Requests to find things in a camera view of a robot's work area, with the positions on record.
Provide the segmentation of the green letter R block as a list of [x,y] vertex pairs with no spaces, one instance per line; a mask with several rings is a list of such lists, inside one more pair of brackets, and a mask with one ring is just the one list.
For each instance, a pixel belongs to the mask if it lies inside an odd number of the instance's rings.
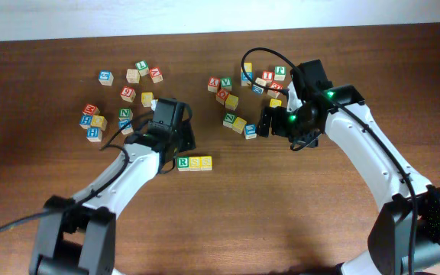
[[188,157],[178,157],[176,159],[178,171],[190,171],[189,158]]

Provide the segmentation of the yellow letter S block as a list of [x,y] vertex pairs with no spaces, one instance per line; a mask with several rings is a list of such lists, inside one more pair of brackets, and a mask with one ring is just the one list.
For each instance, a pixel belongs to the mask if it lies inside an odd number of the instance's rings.
[[189,157],[189,170],[200,171],[202,169],[201,157]]

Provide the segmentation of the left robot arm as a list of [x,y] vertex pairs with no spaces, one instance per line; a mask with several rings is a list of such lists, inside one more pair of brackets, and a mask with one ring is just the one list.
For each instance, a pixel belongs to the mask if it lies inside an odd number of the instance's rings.
[[44,204],[30,274],[117,274],[116,222],[140,188],[181,152],[195,148],[189,105],[159,99],[144,121],[118,146],[117,158],[85,189]]

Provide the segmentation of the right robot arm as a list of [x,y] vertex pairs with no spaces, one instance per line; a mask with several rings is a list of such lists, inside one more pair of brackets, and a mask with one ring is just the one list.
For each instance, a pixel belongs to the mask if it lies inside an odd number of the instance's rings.
[[333,274],[420,274],[440,264],[440,187],[410,165],[375,122],[352,85],[335,87],[322,62],[291,70],[287,107],[266,107],[257,134],[287,138],[291,150],[317,147],[325,134],[371,191],[379,215],[367,250]]

